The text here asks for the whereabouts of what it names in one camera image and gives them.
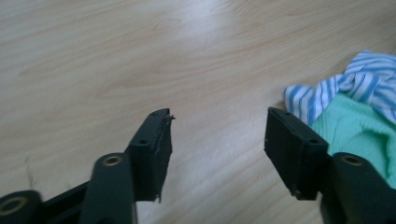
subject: striped cloth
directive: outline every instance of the striped cloth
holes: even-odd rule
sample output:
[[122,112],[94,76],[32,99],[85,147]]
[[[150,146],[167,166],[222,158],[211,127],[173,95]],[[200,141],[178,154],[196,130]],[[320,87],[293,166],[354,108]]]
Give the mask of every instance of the striped cloth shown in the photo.
[[311,125],[338,92],[372,106],[396,123],[396,56],[366,50],[352,60],[343,75],[323,80],[316,87],[289,86],[283,93],[288,111]]

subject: light wood grain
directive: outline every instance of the light wood grain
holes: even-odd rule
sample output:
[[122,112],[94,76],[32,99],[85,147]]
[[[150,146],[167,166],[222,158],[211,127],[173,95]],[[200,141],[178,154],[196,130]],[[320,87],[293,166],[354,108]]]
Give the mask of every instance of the light wood grain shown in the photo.
[[396,52],[396,1],[2,0],[0,195],[53,197],[170,107],[163,202],[140,223],[321,223],[263,149],[283,89]]

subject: cloth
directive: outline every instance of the cloth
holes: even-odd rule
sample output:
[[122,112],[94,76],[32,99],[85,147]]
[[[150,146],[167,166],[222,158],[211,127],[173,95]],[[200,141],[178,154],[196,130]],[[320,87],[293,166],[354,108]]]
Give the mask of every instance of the cloth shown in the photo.
[[338,93],[312,129],[329,143],[330,155],[347,152],[363,157],[396,189],[396,124],[369,105]]
[[363,51],[343,75],[321,81],[316,87],[295,85],[284,90],[288,111],[311,125],[337,92],[372,106],[396,123],[396,56]]

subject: black metal bracket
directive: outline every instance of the black metal bracket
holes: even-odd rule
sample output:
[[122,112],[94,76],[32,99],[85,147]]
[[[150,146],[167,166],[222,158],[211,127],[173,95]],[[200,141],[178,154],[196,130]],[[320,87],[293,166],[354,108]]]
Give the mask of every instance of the black metal bracket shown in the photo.
[[172,154],[169,109],[148,115],[123,153],[96,161],[89,182],[46,202],[35,190],[0,199],[0,224],[137,223],[135,202],[161,199]]
[[268,109],[264,150],[298,200],[322,194],[326,224],[395,224],[396,190],[364,158],[327,154],[328,144],[299,119]]

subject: teal cloth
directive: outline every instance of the teal cloth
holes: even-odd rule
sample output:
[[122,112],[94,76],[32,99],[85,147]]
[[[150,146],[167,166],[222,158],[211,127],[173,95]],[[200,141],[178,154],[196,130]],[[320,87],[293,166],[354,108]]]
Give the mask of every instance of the teal cloth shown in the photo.
[[372,107],[338,93],[311,128],[329,143],[330,155],[363,157],[396,189],[396,125]]

